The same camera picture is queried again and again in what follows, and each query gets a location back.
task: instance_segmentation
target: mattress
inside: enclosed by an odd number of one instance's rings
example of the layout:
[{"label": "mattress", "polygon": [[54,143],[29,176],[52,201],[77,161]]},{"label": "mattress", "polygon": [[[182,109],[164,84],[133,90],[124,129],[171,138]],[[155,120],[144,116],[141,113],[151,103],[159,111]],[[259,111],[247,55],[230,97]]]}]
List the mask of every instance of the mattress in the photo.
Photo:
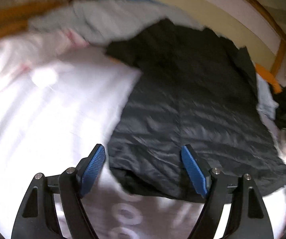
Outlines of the mattress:
[{"label": "mattress", "polygon": [[[86,157],[95,144],[104,146],[141,72],[112,62],[101,48],[87,47],[52,62],[62,66],[58,80],[38,87],[35,72],[21,75],[0,93],[0,232],[11,231],[33,176],[57,175]],[[56,209],[63,236],[71,238],[60,204]],[[274,237],[286,222],[286,193],[281,188],[264,197]],[[82,200],[99,238],[188,237],[203,204],[130,195],[106,164],[91,192]],[[215,238],[228,220],[226,204]]]}]

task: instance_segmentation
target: black puffer jacket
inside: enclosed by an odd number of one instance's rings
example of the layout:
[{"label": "black puffer jacket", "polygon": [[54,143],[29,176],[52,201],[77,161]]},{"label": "black puffer jacket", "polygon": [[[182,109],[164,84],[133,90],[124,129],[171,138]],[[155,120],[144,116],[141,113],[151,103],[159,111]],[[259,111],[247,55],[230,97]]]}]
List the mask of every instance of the black puffer jacket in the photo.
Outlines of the black puffer jacket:
[{"label": "black puffer jacket", "polygon": [[263,196],[286,184],[246,48],[165,19],[107,54],[143,72],[108,143],[111,171],[129,192],[202,202],[182,165],[185,144],[227,175],[250,173]]}]

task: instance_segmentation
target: beige wall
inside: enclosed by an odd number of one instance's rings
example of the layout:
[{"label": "beige wall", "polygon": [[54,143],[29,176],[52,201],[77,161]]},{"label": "beige wall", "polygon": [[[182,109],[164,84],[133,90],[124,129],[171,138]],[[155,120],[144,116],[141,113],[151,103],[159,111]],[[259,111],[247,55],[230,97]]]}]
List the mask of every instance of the beige wall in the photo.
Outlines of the beige wall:
[{"label": "beige wall", "polygon": [[188,12],[201,24],[231,39],[237,46],[246,46],[253,61],[270,70],[275,60],[272,51],[233,16],[205,0],[159,0]]}]

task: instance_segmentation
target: wooden frame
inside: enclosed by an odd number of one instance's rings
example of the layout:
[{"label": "wooden frame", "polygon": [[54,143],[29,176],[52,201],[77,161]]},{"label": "wooden frame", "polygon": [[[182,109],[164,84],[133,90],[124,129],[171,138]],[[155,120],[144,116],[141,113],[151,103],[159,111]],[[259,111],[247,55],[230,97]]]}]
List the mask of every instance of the wooden frame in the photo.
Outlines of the wooden frame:
[{"label": "wooden frame", "polygon": [[[280,36],[281,43],[272,66],[271,73],[275,76],[281,66],[283,58],[286,55],[286,34],[281,27],[276,23],[270,13],[257,1],[246,0],[249,2],[271,25],[275,32]],[[27,29],[27,20],[30,17],[43,14],[51,9],[57,8],[62,4],[49,2],[32,2],[22,6],[16,6],[0,11],[0,38],[15,34]]]}]

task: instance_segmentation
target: blue textured grip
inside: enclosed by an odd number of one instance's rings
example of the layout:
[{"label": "blue textured grip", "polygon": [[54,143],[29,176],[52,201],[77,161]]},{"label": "blue textured grip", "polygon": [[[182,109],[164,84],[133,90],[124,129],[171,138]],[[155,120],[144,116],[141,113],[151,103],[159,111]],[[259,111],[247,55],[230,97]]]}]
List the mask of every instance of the blue textured grip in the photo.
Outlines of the blue textured grip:
[{"label": "blue textured grip", "polygon": [[92,160],[90,161],[86,171],[82,175],[81,178],[81,189],[80,196],[84,197],[87,193],[90,192],[96,177],[98,176],[100,170],[105,161],[105,148],[104,146],[100,146],[98,150],[95,152]]},{"label": "blue textured grip", "polygon": [[190,177],[190,180],[193,183],[195,191],[202,195],[203,198],[205,198],[207,195],[206,179],[201,169],[198,167],[196,161],[186,146],[182,147],[181,155],[184,167],[188,173],[188,176]]}]

